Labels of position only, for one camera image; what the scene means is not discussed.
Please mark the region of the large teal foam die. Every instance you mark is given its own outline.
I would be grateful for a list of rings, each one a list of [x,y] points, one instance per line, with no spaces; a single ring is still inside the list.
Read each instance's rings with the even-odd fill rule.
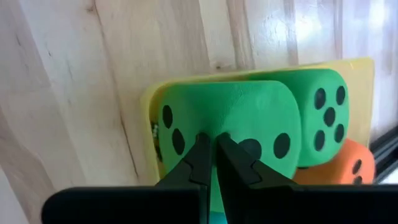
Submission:
[[[209,224],[228,224],[225,213],[211,211]]]

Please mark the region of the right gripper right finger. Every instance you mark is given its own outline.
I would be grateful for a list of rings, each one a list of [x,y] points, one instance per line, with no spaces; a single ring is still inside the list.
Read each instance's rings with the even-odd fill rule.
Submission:
[[[228,224],[398,224],[398,185],[299,185],[228,133],[216,166]]]

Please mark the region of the small black white-dotted die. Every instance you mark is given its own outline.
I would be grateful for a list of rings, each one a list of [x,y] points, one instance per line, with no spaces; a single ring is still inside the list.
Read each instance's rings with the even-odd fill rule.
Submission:
[[[150,122],[152,137],[155,141],[159,139],[159,124],[155,121]]]

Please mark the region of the large green foam die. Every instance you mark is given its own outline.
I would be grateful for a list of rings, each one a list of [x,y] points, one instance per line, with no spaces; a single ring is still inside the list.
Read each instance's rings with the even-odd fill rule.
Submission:
[[[273,80],[293,93],[302,123],[299,167],[324,164],[341,149],[349,125],[349,93],[343,77],[331,69],[257,73],[252,80]]]
[[[192,148],[198,133],[214,140],[229,133],[257,158],[293,177],[301,150],[301,124],[292,92],[277,81],[178,83],[159,105],[159,147],[170,172]]]

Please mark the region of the large orange foam die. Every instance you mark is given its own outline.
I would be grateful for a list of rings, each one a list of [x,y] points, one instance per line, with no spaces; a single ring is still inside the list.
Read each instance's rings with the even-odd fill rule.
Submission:
[[[372,184],[375,168],[372,152],[366,146],[346,139],[332,160],[297,169],[293,181],[305,185]]]

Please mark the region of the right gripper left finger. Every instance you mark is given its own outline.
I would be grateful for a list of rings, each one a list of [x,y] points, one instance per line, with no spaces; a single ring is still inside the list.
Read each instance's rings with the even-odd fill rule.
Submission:
[[[43,224],[209,224],[211,139],[197,134],[182,160],[154,186],[72,187],[50,196]]]

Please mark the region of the black metal table frame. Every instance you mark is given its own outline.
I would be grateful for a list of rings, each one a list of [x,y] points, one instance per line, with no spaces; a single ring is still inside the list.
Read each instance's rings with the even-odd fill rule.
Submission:
[[[376,165],[374,182],[381,184],[398,168],[398,126],[373,141],[370,151]]]

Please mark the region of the yellow translucent plastic tray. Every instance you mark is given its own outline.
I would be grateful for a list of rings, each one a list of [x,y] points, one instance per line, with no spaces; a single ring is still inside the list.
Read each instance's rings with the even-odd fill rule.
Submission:
[[[369,57],[332,60],[328,62],[311,63],[283,68],[288,70],[329,68],[337,71],[348,86],[350,120],[346,129],[347,136],[365,146],[369,145],[371,135],[371,118],[373,112],[374,89],[374,60]],[[245,76],[255,73],[267,73],[272,70],[242,70],[233,72],[221,72],[214,74],[201,74],[185,77],[173,77],[163,82],[157,82],[145,89],[139,98],[139,134],[141,135],[142,150],[145,156],[145,168],[147,169],[139,183],[142,185],[154,185],[160,179],[159,166],[152,137],[150,123],[157,119],[158,100],[165,88],[174,83],[185,82],[212,82],[224,80],[242,80]]]

